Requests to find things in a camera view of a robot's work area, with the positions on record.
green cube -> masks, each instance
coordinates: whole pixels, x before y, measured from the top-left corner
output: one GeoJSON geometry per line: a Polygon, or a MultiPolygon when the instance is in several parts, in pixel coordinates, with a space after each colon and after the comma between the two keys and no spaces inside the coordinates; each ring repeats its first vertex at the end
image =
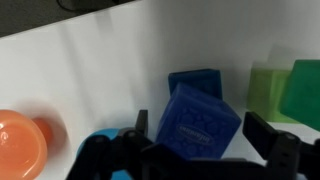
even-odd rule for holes
{"type": "Polygon", "coordinates": [[[280,113],[282,95],[290,71],[253,68],[247,99],[247,108],[269,122],[297,123],[280,113]]]}
{"type": "Polygon", "coordinates": [[[320,60],[297,60],[284,93],[281,112],[320,130],[320,60]]]}

blue cube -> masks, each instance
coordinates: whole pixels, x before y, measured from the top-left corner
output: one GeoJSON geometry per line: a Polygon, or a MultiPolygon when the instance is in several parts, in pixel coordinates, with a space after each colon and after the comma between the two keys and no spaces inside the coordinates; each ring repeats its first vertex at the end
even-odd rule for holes
{"type": "Polygon", "coordinates": [[[220,159],[241,123],[222,100],[179,83],[161,118],[157,143],[185,159],[220,159]]]}
{"type": "Polygon", "coordinates": [[[199,89],[216,98],[222,99],[221,77],[219,70],[202,69],[196,71],[186,71],[171,73],[168,77],[170,94],[179,82],[199,89]]]}

dark blue block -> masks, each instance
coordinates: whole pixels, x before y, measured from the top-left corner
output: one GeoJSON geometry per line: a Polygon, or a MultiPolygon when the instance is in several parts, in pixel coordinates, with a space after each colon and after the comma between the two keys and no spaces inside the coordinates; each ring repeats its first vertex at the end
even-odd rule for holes
{"type": "Polygon", "coordinates": [[[170,94],[173,93],[179,82],[199,89],[216,98],[222,99],[221,77],[219,70],[203,69],[171,73],[168,77],[170,94]]]}
{"type": "Polygon", "coordinates": [[[185,159],[220,159],[240,123],[225,102],[179,83],[161,118],[156,142],[185,159]]]}

white surface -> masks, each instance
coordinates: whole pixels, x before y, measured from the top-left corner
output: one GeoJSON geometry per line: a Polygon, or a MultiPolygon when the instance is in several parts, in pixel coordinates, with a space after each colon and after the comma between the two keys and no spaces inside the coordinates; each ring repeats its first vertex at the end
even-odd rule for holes
{"type": "MultiPolygon", "coordinates": [[[[149,109],[154,137],[170,72],[221,69],[224,99],[243,117],[252,62],[320,57],[319,7],[316,0],[142,0],[5,37],[0,108],[44,103],[59,113],[68,141],[38,179],[64,179],[87,135],[132,126],[141,108],[149,109]]],[[[319,136],[302,125],[275,126],[308,142],[319,136]]],[[[261,162],[240,131],[225,156],[261,162]]]]}

black cable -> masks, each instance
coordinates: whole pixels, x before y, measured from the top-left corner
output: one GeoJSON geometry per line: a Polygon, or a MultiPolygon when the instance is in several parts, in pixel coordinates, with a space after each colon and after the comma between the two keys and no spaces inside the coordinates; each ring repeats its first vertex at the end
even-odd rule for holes
{"type": "Polygon", "coordinates": [[[68,7],[65,7],[63,5],[63,3],[61,2],[61,0],[56,0],[56,1],[57,1],[58,6],[61,9],[65,10],[65,11],[68,11],[68,12],[89,13],[89,12],[93,12],[93,11],[99,10],[99,9],[70,9],[68,7]]]}

